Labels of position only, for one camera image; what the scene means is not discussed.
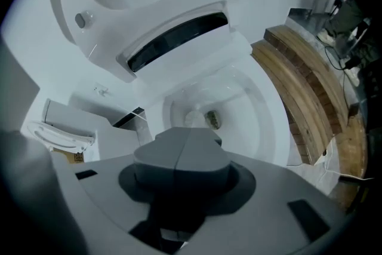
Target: stacked wooden boards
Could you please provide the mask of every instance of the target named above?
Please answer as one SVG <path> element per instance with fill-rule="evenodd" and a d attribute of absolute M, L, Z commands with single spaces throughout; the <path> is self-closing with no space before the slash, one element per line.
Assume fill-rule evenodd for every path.
<path fill-rule="evenodd" d="M 287 26 L 266 30 L 252 56 L 266 71 L 281 99 L 301 159 L 314 164 L 333 135 L 347 125 L 341 85 L 321 56 Z"/>

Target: black strip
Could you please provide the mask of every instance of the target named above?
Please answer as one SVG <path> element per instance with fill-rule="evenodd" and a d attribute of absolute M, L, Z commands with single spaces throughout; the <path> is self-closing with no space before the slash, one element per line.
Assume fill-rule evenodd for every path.
<path fill-rule="evenodd" d="M 78 180 L 86 179 L 87 177 L 95 176 L 97 173 L 94 170 L 86 170 L 76 173 Z"/>
<path fill-rule="evenodd" d="M 144 112 L 144 109 L 137 107 L 136 109 L 133 110 L 133 112 L 139 115 L 142 112 Z M 131 112 L 131 113 L 127 114 L 126 116 L 124 116 L 120 121 L 113 124 L 113 127 L 120 128 L 121 126 L 123 126 L 124 124 L 126 124 L 130 120 L 134 119 L 135 117 L 136 116 Z"/>
<path fill-rule="evenodd" d="M 310 242 L 317 240 L 330 229 L 305 200 L 289 202 L 288 206 Z"/>
<path fill-rule="evenodd" d="M 127 64 L 133 72 L 137 72 L 167 52 L 226 24 L 228 20 L 223 13 L 189 20 L 153 39 L 129 59 Z"/>

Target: bathroom wall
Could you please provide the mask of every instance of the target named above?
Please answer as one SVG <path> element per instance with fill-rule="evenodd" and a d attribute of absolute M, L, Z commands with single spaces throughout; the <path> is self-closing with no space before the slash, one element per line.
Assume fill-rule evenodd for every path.
<path fill-rule="evenodd" d="M 249 42 L 263 37 L 267 27 L 285 22 L 291 7 L 309 8 L 313 0 L 241 0 L 240 31 Z M 40 87 L 27 120 L 41 120 L 45 100 L 105 116 L 111 123 L 137 107 L 130 84 L 86 60 L 62 34 L 50 0 L 15 0 L 1 34 L 14 57 Z M 94 91 L 108 88 L 105 97 Z"/>

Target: toilet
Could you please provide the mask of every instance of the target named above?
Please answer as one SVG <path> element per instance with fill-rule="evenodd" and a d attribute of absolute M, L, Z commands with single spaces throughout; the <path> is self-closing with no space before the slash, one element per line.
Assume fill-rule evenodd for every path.
<path fill-rule="evenodd" d="M 63 33 L 130 82 L 153 137 L 211 128 L 222 148 L 285 166 L 282 101 L 238 31 L 239 0 L 51 0 Z"/>

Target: toilet lid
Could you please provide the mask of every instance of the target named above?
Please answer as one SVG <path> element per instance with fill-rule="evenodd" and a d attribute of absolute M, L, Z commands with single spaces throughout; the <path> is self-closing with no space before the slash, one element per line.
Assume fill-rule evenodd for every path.
<path fill-rule="evenodd" d="M 50 150 L 56 148 L 71 153 L 82 153 L 94 143 L 93 137 L 70 134 L 42 122 L 32 121 L 28 123 L 27 128 L 35 139 Z"/>

